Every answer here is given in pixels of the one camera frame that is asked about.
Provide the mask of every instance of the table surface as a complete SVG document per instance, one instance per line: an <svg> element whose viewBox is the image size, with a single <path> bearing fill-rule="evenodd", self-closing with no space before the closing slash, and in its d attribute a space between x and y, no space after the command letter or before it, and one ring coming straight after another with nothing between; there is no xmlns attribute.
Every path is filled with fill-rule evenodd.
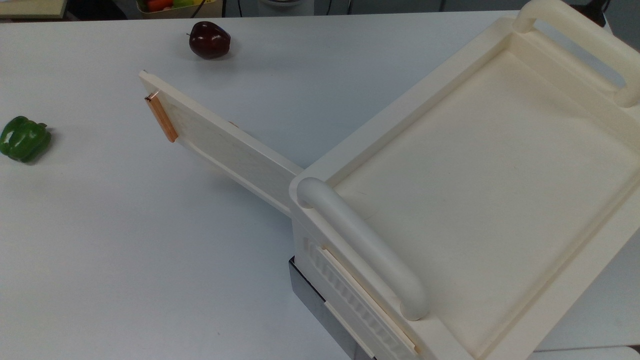
<svg viewBox="0 0 640 360"><path fill-rule="evenodd" d="M189 19L0 24L0 122L53 133L0 158L0 359L346 358L291 290L290 220L166 141L137 73L307 167L503 14L216 19L218 61ZM640 343L639 257L636 235L540 350Z"/></svg>
<svg viewBox="0 0 640 360"><path fill-rule="evenodd" d="M0 2L0 19L62 19L67 0L9 0Z"/></svg>

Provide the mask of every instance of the tray handle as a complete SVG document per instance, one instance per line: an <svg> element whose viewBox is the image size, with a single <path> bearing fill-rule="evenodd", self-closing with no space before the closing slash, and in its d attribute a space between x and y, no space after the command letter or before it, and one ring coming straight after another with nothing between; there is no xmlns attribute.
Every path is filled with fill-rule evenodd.
<svg viewBox="0 0 640 360"><path fill-rule="evenodd" d="M536 19L544 20L558 31L614 69L626 81L613 100L629 108L640 100L640 54L622 40L561 0L532 0L520 10L513 22L517 33L529 32Z"/></svg>
<svg viewBox="0 0 640 360"><path fill-rule="evenodd" d="M306 177L296 193L300 206L314 208L400 298L400 312L407 320L427 315L429 300L422 281L333 188Z"/></svg>

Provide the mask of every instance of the apple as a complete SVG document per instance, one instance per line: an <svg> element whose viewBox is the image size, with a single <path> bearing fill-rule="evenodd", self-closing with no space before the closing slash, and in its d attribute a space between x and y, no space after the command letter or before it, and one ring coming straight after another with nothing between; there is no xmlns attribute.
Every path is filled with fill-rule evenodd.
<svg viewBox="0 0 640 360"><path fill-rule="evenodd" d="M231 36L218 25L209 21L200 21L193 26L189 34L191 50L203 59L215 59L229 52Z"/></svg>

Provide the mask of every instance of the cable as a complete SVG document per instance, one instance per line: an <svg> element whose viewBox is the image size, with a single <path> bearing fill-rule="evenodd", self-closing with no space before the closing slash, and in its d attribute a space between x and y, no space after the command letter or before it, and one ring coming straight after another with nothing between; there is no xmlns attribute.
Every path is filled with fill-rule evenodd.
<svg viewBox="0 0 640 360"><path fill-rule="evenodd" d="M194 17L196 17L196 14L200 11L200 8L202 7L202 5L204 5L204 2L206 0L202 0L202 2L200 3L200 5L198 5L198 8L196 9L196 11L193 12L193 15L190 17L190 19L193 19Z"/></svg>

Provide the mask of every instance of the bell pepper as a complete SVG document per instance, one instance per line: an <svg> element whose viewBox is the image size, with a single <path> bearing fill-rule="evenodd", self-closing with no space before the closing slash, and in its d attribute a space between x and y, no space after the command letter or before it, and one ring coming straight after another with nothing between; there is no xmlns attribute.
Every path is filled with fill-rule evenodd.
<svg viewBox="0 0 640 360"><path fill-rule="evenodd" d="M33 161L51 142L51 133L46 127L24 116L13 118L0 135L0 152L23 163Z"/></svg>

